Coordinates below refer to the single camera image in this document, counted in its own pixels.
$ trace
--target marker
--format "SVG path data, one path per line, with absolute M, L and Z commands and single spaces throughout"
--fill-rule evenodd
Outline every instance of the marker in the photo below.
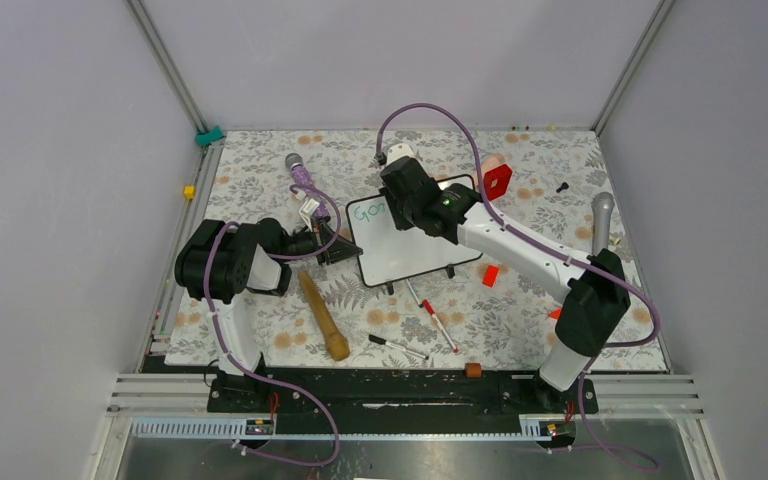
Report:
M 403 345 L 399 345 L 398 343 L 393 343 L 393 342 L 384 340 L 383 338 L 376 337 L 375 335 L 373 335 L 371 333 L 369 334 L 369 341 L 372 342 L 372 343 L 377 343 L 378 345 L 386 345 L 386 346 L 388 346 L 390 348 L 395 348 L 396 350 L 401 350 L 401 351 L 407 353 L 408 355 L 413 355 L 414 357 L 419 357 L 419 358 L 421 358 L 423 360 L 430 360 L 431 359 L 430 355 L 426 355 L 426 354 L 424 354 L 422 352 L 417 352 L 416 350 L 414 350 L 412 348 L 408 348 L 408 347 L 405 347 Z
M 416 304 L 421 307 L 422 301 L 420 301 L 419 296 L 416 294 L 416 290 L 413 289 L 413 285 L 410 284 L 410 280 L 406 278 L 405 283 L 408 284 L 408 290 L 411 291 L 411 295 L 413 295 L 413 299 L 416 300 Z
M 434 309 L 431 308 L 431 303 L 429 303 L 428 300 L 423 300 L 421 305 L 425 307 L 426 310 L 428 310 L 428 313 L 431 314 L 431 318 L 437 322 L 437 327 L 440 328 L 441 332 L 443 332 L 443 336 L 446 337 L 446 341 L 448 341 L 449 346 L 452 347 L 452 352 L 458 353 L 458 347 L 455 346 L 455 342 L 452 341 L 452 337 L 449 336 L 449 332 L 446 331 L 446 327 L 443 326 L 443 322 L 440 321 L 440 317 L 434 313 Z

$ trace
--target whiteboard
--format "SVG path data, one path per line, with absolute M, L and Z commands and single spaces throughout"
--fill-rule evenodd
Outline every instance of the whiteboard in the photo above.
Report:
M 453 183 L 473 187 L 469 175 L 437 183 L 440 188 Z M 481 252 L 453 245 L 444 238 L 429 237 L 418 228 L 396 230 L 384 195 L 349 202 L 346 205 L 346 216 L 355 245 L 363 249 L 363 254 L 358 256 L 358 266 L 363 284 L 367 287 L 403 280 L 481 257 Z

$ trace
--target floral tablecloth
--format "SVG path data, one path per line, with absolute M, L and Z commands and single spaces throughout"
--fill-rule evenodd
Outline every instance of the floral tablecloth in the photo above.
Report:
M 494 201 L 498 209 L 549 238 L 589 251 L 592 235 L 590 201 L 611 191 L 598 140 L 592 132 L 476 131 L 482 158 L 501 153 L 514 171 L 507 193 Z M 411 144 L 426 170 L 437 178 L 471 173 L 469 146 L 455 131 L 394 131 L 384 139 Z M 377 194 L 379 167 L 373 162 L 375 132 L 258 131 L 229 132 L 225 141 L 206 218 L 256 222 L 278 219 L 288 230 L 298 228 L 300 201 L 288 190 L 292 183 L 284 157 L 299 153 L 317 187 L 331 195 L 341 209 L 351 200 Z M 555 190 L 562 182 L 569 189 Z M 344 225 L 341 234 L 349 236 Z M 632 249 L 620 215 L 614 212 L 612 247 L 622 258 L 626 276 L 639 284 Z M 481 280 L 488 265 L 501 272 L 491 289 Z M 547 314 L 559 305 L 528 278 L 484 255 L 455 268 L 448 279 L 433 272 L 412 280 L 420 297 L 428 298 L 448 325 L 460 353 L 451 353 L 445 338 L 421 310 L 404 282 L 395 295 L 383 288 L 366 288 L 357 261 L 320 267 L 315 260 L 292 262 L 294 271 L 311 273 L 334 321 L 346 336 L 351 355 L 331 359 L 322 334 L 299 288 L 295 275 L 284 297 L 244 293 L 253 322 L 255 341 L 268 365 L 307 367 L 463 368 L 479 362 L 485 369 L 533 369 L 558 341 L 554 320 Z M 184 293 L 170 338 L 166 363 L 205 365 L 217 357 L 207 326 L 207 307 Z M 646 336 L 652 328 L 646 308 L 636 298 L 620 322 L 612 341 Z M 422 361 L 370 343 L 373 333 L 431 355 Z M 658 344 L 612 349 L 596 362 L 599 370 L 663 371 Z

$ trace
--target wooden pestle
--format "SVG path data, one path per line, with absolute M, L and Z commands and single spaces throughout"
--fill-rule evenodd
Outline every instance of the wooden pestle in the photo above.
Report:
M 316 317 L 319 329 L 322 330 L 322 336 L 325 338 L 325 348 L 334 360 L 338 362 L 344 360 L 350 353 L 349 342 L 340 333 L 340 330 L 337 329 L 337 325 L 334 324 L 334 319 L 331 318 L 328 307 L 325 306 L 325 302 L 319 296 L 319 290 L 316 289 L 313 279 L 310 278 L 306 271 L 302 270 L 299 272 L 299 283 L 302 285 L 302 291 L 305 294 L 305 298 L 307 298 L 307 303 L 310 304 L 310 309 L 313 310 L 313 316 Z

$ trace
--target white wall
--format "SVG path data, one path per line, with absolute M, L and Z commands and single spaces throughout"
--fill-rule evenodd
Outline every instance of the white wall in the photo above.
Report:
M 147 0 L 211 124 L 589 128 L 658 0 Z M 400 125 L 451 127 L 435 113 Z
M 75 479 L 135 360 L 194 132 L 123 1 L 0 0 L 0 479 Z
M 768 2 L 677 2 L 602 144 L 728 478 L 768 478 Z

